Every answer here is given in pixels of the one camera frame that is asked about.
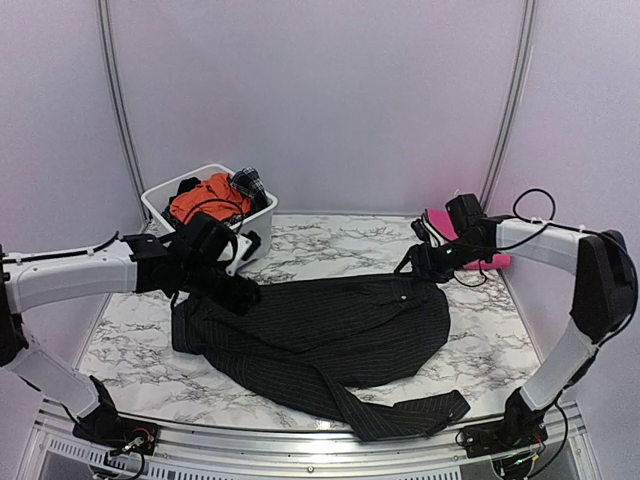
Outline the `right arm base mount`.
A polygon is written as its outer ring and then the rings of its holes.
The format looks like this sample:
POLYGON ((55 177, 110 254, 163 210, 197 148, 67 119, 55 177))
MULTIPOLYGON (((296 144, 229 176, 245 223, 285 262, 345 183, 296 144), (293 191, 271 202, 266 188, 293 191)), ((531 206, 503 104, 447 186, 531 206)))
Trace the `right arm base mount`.
POLYGON ((544 423, 536 423, 523 431, 516 431, 510 430, 503 420, 496 420, 463 427, 455 441, 466 451, 468 458, 477 458, 541 446, 547 439, 544 423))

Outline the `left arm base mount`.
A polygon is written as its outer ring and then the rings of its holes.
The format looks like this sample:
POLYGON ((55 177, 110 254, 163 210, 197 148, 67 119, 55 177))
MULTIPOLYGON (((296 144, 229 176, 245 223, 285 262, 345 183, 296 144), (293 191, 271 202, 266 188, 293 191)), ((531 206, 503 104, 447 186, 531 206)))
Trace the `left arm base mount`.
POLYGON ((133 452, 152 455, 158 434, 156 423, 123 417, 107 407, 79 417, 73 428, 75 437, 109 447, 111 456, 133 452))

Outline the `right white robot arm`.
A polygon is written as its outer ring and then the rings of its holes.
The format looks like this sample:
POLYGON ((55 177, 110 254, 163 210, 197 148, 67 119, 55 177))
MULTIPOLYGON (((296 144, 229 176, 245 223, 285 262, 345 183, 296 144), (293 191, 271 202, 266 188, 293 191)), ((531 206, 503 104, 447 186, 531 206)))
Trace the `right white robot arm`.
POLYGON ((514 216, 478 218, 453 240, 434 245, 422 222, 413 225, 418 242, 396 270, 434 283, 476 260, 506 253, 564 276, 572 287, 568 320, 556 345, 532 376, 510 395, 495 438, 515 448, 529 437, 537 418, 562 392, 579 382, 606 343, 635 314, 639 281, 623 235, 595 232, 514 216))

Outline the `black striped garment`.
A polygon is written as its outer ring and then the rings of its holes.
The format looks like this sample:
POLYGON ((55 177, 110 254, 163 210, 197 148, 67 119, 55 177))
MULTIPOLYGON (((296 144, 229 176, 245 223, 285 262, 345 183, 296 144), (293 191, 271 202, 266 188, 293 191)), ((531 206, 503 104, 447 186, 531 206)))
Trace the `black striped garment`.
POLYGON ((414 376, 449 337, 445 293, 391 274, 265 285, 243 316, 190 296, 171 314, 174 350, 253 393, 349 425, 363 441, 430 436, 464 417, 458 391, 369 403, 357 391, 414 376))

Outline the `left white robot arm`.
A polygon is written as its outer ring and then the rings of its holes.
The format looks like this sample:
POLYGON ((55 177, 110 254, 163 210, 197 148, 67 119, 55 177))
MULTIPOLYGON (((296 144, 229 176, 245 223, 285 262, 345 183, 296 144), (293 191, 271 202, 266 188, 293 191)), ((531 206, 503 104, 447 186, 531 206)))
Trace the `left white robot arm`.
POLYGON ((234 232, 178 232, 114 236, 105 244, 44 254, 12 254, 1 260, 1 367, 65 406, 80 429, 106 445, 125 438, 106 387, 48 351, 22 322, 23 313, 61 301, 112 293, 181 292, 211 299, 239 315, 260 299, 238 265, 253 240, 234 232))

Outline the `magenta pink trousers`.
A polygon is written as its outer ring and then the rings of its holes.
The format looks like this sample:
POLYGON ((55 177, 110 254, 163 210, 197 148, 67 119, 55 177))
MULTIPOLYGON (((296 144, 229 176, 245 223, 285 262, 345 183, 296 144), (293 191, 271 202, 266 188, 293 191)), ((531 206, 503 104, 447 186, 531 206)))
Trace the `magenta pink trousers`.
MULTIPOLYGON (((424 211, 423 219, 430 224, 430 229, 438 235, 441 241, 443 241, 444 238, 451 240, 457 238, 457 234, 446 211, 428 208, 424 211)), ((479 270, 480 268, 483 270, 504 270, 507 269, 510 264, 511 257, 509 255, 496 254, 493 256, 491 262, 475 261, 465 265, 464 269, 468 271, 479 270)))

